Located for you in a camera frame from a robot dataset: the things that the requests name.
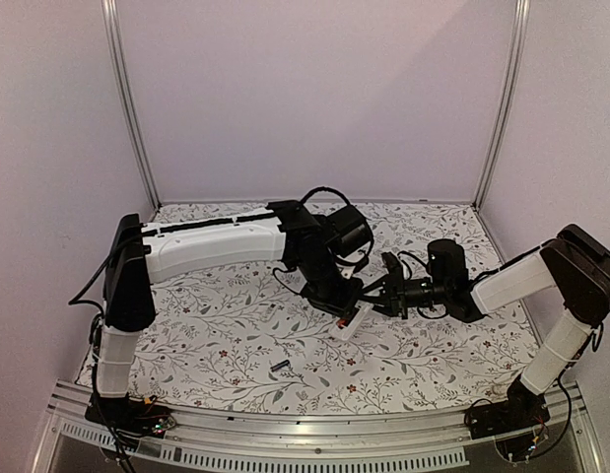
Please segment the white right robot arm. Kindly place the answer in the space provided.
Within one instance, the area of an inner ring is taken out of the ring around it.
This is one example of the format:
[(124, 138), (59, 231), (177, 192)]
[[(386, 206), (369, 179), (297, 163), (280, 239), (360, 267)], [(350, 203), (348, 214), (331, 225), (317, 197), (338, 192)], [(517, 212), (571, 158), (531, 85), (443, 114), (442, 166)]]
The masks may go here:
[(454, 319), (473, 323), (530, 296), (555, 289), (563, 313), (518, 378), (543, 394), (610, 313), (610, 250), (576, 224), (501, 267), (469, 276), (463, 247), (449, 238), (427, 247), (426, 277), (408, 279), (399, 259), (383, 256), (386, 274), (361, 295), (381, 313), (404, 317), (408, 309), (444, 307)]

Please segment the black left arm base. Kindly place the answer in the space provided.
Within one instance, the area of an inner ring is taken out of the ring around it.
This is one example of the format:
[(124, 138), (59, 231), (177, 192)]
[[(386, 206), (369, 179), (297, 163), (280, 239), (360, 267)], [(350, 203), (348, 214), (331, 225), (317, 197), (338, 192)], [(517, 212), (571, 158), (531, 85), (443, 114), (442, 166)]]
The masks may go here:
[(142, 399), (92, 395), (85, 419), (133, 438), (162, 438), (176, 427), (171, 409), (159, 404), (156, 395)]

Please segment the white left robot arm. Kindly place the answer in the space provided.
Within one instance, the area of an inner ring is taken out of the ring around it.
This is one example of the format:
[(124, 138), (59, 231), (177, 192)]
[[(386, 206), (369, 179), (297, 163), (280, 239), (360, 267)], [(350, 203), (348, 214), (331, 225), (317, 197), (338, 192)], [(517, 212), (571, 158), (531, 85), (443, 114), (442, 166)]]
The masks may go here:
[(97, 305), (102, 328), (93, 340), (99, 413), (116, 428), (135, 420), (135, 406), (125, 397), (139, 336), (156, 318), (154, 284), (192, 271), (278, 261), (305, 278), (301, 294), (311, 305), (346, 318), (364, 284), (341, 270), (367, 265), (365, 257), (350, 257), (360, 249), (371, 251), (373, 243), (367, 218), (351, 203), (320, 215), (304, 200), (275, 201), (243, 214), (171, 225), (124, 216), (94, 275), (103, 279)]

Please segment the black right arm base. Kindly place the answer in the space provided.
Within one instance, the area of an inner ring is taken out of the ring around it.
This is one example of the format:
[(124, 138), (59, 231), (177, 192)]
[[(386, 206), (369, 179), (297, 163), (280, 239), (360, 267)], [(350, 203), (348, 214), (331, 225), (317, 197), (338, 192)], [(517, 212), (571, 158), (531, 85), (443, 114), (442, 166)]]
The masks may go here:
[(544, 395), (534, 394), (518, 376), (508, 387), (506, 400), (469, 407), (464, 424), (473, 439), (481, 439), (531, 428), (549, 420)]

